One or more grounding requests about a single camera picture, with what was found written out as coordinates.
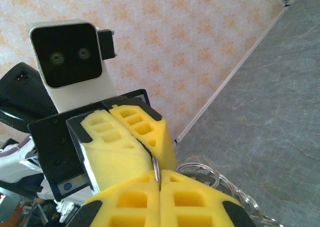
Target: yellow foam pad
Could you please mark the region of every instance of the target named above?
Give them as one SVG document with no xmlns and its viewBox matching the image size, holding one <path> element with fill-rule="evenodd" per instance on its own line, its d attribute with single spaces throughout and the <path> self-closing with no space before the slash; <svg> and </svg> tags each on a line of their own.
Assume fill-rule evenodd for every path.
<svg viewBox="0 0 320 227">
<path fill-rule="evenodd" d="M 91 227 L 159 227 L 159 198 L 155 172 L 149 171 L 100 192 L 84 204 L 102 201 Z"/>
<path fill-rule="evenodd" d="M 234 227 L 223 201 L 236 199 L 171 170 L 161 178 L 161 227 Z"/>
<path fill-rule="evenodd" d="M 153 170 L 150 154 L 106 110 L 89 114 L 81 125 L 93 139 L 82 143 L 82 153 L 95 194 Z"/>
<path fill-rule="evenodd" d="M 141 141 L 159 161 L 161 169 L 175 170 L 177 160 L 164 118 L 154 120 L 136 105 L 113 105 L 110 114 Z"/>
</svg>

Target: orange floral pattern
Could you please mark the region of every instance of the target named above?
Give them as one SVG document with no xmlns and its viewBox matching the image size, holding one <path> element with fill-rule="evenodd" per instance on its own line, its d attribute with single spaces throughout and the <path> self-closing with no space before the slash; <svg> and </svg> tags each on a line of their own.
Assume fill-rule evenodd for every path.
<svg viewBox="0 0 320 227">
<path fill-rule="evenodd" d="M 1 0 L 0 78 L 35 66 L 28 25 L 82 19 L 113 29 L 115 89 L 145 88 L 172 138 L 228 78 L 283 8 L 278 0 Z M 0 123 L 0 141 L 25 134 Z"/>
</svg>

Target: gray floor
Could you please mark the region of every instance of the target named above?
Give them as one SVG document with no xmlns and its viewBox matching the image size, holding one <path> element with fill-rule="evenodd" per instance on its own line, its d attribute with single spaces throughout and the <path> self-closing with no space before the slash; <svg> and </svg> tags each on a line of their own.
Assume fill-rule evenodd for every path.
<svg viewBox="0 0 320 227">
<path fill-rule="evenodd" d="M 288 227 L 320 226 L 320 0 L 296 0 L 176 148 Z"/>
</svg>

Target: metal chain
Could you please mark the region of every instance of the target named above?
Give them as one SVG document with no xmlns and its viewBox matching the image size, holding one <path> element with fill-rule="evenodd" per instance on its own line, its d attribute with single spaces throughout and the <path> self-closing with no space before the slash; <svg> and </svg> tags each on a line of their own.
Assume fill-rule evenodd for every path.
<svg viewBox="0 0 320 227">
<path fill-rule="evenodd" d="M 224 175 L 202 163 L 184 163 L 176 171 L 237 199 L 257 227 L 285 227 L 274 218 L 264 215 L 257 202 L 236 187 Z"/>
</svg>

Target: white baseboard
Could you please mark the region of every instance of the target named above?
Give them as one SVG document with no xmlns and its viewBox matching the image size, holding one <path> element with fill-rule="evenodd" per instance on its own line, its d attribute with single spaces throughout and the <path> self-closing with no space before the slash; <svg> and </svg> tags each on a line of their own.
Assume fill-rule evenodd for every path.
<svg viewBox="0 0 320 227">
<path fill-rule="evenodd" d="M 217 95 L 221 92 L 221 90 L 226 86 L 229 80 L 234 76 L 237 70 L 242 66 L 242 64 L 247 60 L 247 58 L 251 55 L 251 53 L 255 50 L 255 48 L 260 44 L 261 40 L 267 35 L 267 33 L 271 30 L 271 28 L 275 25 L 275 23 L 280 19 L 283 13 L 287 8 L 283 8 L 279 13 L 275 21 L 269 26 L 269 28 L 264 32 L 261 38 L 253 45 L 250 51 L 246 54 L 246 56 L 241 60 L 241 62 L 236 66 L 236 68 L 231 72 L 231 74 L 226 78 L 226 80 L 222 83 L 222 85 L 218 88 L 218 90 L 213 94 L 213 96 L 207 101 L 207 103 L 203 106 L 203 108 L 196 114 L 191 123 L 184 129 L 184 131 L 174 140 L 177 144 L 186 136 L 189 130 L 194 126 L 197 120 L 202 116 L 202 114 L 207 110 L 207 108 L 211 105 L 211 103 L 215 100 Z"/>
</svg>

